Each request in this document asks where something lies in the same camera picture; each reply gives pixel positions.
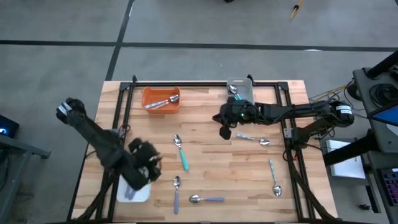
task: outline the wooden tabletop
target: wooden tabletop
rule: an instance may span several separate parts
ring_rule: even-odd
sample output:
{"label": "wooden tabletop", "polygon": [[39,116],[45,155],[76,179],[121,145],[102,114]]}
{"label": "wooden tabletop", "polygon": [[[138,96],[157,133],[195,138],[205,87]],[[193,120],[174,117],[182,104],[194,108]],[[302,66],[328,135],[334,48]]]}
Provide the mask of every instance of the wooden tabletop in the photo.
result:
{"label": "wooden tabletop", "polygon": [[[304,82],[289,83],[292,103],[308,103]],[[112,126],[120,82],[105,82],[95,121],[102,128]],[[236,133],[270,139],[269,146],[256,141],[232,137],[224,140],[218,134],[220,124],[211,120],[226,101],[223,87],[182,87],[180,111],[177,114],[150,115],[141,107],[143,88],[134,88],[129,124],[131,130],[126,144],[134,138],[149,140],[162,153],[162,175],[152,184],[150,199],[144,203],[116,202],[115,222],[275,222],[297,221],[294,198],[287,162],[282,158],[285,150],[280,124],[270,126],[245,124],[232,129]],[[124,104],[120,124],[123,120]],[[254,87],[256,102],[276,103],[275,91],[270,87]],[[310,124],[312,118],[296,119],[297,126]],[[182,148],[190,166],[184,171],[173,135],[182,138]],[[303,150],[310,188],[321,204],[337,216],[329,180],[318,149]],[[274,160],[282,196],[272,192],[269,159]],[[81,215],[100,190],[103,168],[93,154],[86,159],[81,175],[72,218]],[[173,179],[181,177],[180,211],[174,214]],[[226,201],[191,204],[189,196],[225,197]],[[300,189],[305,217],[307,209]],[[109,197],[104,215],[107,214]]]}

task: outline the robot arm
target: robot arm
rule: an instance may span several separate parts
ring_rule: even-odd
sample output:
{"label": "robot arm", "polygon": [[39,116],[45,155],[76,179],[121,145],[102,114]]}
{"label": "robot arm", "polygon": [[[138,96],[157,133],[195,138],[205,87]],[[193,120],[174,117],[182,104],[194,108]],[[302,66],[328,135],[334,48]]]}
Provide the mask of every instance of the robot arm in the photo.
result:
{"label": "robot arm", "polygon": [[316,134],[326,134],[327,130],[334,127],[347,127],[354,123],[354,115],[351,107],[340,101],[319,101],[316,103],[279,106],[265,103],[252,104],[247,100],[235,100],[228,98],[226,104],[220,108],[220,113],[214,115],[213,120],[221,123],[220,136],[224,139],[231,137],[230,128],[236,125],[276,124],[283,119],[319,117],[314,123],[304,128],[295,128],[287,131],[285,135],[292,138],[292,144],[296,147],[305,148],[305,143]]}
{"label": "robot arm", "polygon": [[68,98],[57,108],[57,118],[74,127],[94,147],[101,165],[121,174],[134,190],[160,176],[157,165],[161,158],[152,144],[136,138],[129,144],[129,151],[124,150],[118,131],[100,128],[87,117],[80,100]]}

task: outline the orange container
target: orange container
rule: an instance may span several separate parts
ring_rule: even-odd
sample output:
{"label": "orange container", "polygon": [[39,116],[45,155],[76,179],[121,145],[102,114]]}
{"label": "orange container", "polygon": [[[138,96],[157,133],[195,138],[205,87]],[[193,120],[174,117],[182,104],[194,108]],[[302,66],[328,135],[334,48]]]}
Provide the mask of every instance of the orange container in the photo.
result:
{"label": "orange container", "polygon": [[174,88],[170,88],[170,89],[158,89],[158,88],[145,87],[144,92],[142,93],[142,101],[141,101],[142,108],[144,108],[146,105],[149,105],[151,103],[169,100],[170,99],[169,97],[172,95],[178,95],[180,97],[179,100],[175,103],[168,103],[167,105],[162,106],[161,108],[158,108],[158,109],[148,108],[145,110],[150,114],[178,113],[178,111],[180,110],[180,100],[181,100],[179,87],[174,87]]}

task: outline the screen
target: screen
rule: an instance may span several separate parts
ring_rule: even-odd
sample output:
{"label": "screen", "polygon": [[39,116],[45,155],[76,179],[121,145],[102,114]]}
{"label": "screen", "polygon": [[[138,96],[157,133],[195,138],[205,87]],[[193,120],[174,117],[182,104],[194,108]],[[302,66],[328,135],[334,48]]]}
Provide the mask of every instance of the screen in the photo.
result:
{"label": "screen", "polygon": [[373,115],[374,118],[398,124],[398,105]]}

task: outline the metal utensil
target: metal utensil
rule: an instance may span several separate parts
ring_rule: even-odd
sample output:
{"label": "metal utensil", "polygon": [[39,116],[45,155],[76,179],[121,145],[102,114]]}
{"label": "metal utensil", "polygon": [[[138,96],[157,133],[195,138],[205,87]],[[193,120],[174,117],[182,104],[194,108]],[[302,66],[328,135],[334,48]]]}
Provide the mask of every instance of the metal utensil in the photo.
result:
{"label": "metal utensil", "polygon": [[[256,140],[256,138],[245,136],[243,134],[236,134],[236,137],[244,138],[244,139],[248,139],[248,140]],[[265,139],[265,138],[262,138],[262,139],[259,140],[259,144],[262,145],[262,146],[268,146],[269,145],[269,140]]]}
{"label": "metal utensil", "polygon": [[181,185],[181,179],[179,176],[174,178],[175,196],[174,196],[174,214],[178,214],[178,189]]}
{"label": "metal utensil", "polygon": [[228,90],[235,96],[236,100],[242,100],[241,96],[238,94],[238,89],[234,85],[228,85]]}
{"label": "metal utensil", "polygon": [[180,97],[179,97],[178,95],[176,95],[176,97],[171,98],[170,101],[167,101],[167,102],[165,102],[165,103],[162,103],[162,104],[160,104],[160,105],[157,105],[157,106],[153,107],[152,110],[161,108],[161,107],[163,107],[163,106],[166,106],[166,105],[169,104],[169,103],[176,103],[176,102],[178,102],[179,100],[180,100]]}
{"label": "metal utensil", "polygon": [[272,159],[269,160],[269,165],[271,165],[272,177],[274,178],[274,188],[273,188],[274,195],[279,197],[280,195],[282,195],[282,187],[276,183],[274,163]]}
{"label": "metal utensil", "polygon": [[174,98],[178,98],[178,95],[171,95],[168,100],[163,100],[163,101],[160,101],[160,102],[151,103],[149,105],[146,105],[144,108],[148,109],[148,108],[151,108],[151,107],[154,107],[154,106],[157,106],[157,105],[161,105],[161,104],[166,103],[168,101],[173,101]]}
{"label": "metal utensil", "polygon": [[180,136],[178,134],[175,134],[174,135],[174,144],[180,149],[180,156],[181,156],[181,160],[182,160],[184,169],[189,170],[188,162],[187,162],[187,160],[184,156],[184,152],[182,151],[182,148],[181,148],[181,143],[182,143],[182,140],[181,140]]}
{"label": "metal utensil", "polygon": [[191,197],[189,197],[189,201],[191,203],[198,203],[201,200],[206,200],[210,202],[225,202],[225,198],[223,197],[200,198],[199,195],[192,195]]}
{"label": "metal utensil", "polygon": [[129,185],[127,185],[126,193],[124,193],[124,197],[132,200],[136,194],[136,191],[133,190]]}

